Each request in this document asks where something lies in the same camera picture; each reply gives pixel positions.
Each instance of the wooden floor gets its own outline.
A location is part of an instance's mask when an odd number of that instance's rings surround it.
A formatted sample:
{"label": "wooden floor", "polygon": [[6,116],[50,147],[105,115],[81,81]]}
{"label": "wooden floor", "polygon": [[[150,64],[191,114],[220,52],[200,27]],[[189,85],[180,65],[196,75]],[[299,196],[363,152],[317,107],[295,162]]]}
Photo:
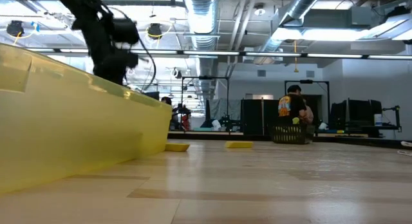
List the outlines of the wooden floor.
{"label": "wooden floor", "polygon": [[397,150],[223,146],[191,142],[3,195],[0,223],[412,223],[412,157]]}

